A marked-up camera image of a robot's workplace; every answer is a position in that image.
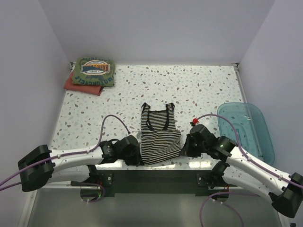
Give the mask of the striped black white tank top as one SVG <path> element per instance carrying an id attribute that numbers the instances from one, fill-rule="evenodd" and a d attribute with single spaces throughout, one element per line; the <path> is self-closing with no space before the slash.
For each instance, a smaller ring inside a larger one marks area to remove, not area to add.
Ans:
<path id="1" fill-rule="evenodd" d="M 153 165 L 180 156 L 181 132 L 177 130 L 175 105 L 153 111 L 144 103 L 141 112 L 141 158 L 144 165 Z"/>

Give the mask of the olive green tank top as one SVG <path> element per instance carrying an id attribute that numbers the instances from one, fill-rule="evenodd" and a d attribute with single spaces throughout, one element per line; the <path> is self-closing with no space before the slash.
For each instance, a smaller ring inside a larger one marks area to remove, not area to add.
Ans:
<path id="1" fill-rule="evenodd" d="M 72 83 L 76 85 L 113 87 L 116 64 L 113 60 L 79 57 L 75 63 Z"/>

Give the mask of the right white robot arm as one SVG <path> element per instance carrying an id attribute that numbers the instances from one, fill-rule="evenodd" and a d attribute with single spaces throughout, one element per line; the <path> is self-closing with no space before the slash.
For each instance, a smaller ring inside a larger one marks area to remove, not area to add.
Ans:
<path id="1" fill-rule="evenodd" d="M 188 157 L 209 155 L 218 162 L 209 173 L 198 178 L 214 188 L 224 183 L 235 185 L 271 201 L 272 207 L 294 218 L 303 201 L 303 177 L 280 171 L 245 151 L 235 141 L 215 137 L 204 125 L 187 134 L 181 154 Z"/>

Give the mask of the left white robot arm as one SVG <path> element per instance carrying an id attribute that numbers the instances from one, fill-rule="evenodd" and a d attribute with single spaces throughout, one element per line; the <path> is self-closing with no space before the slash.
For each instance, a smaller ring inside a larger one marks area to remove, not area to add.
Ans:
<path id="1" fill-rule="evenodd" d="M 94 185 L 98 181 L 93 166 L 123 160 L 128 166 L 141 166 L 140 144 L 128 135 L 121 140 L 101 141 L 93 147 L 57 150 L 40 145 L 18 161 L 22 191 L 30 192 L 48 183 L 78 181 Z"/>

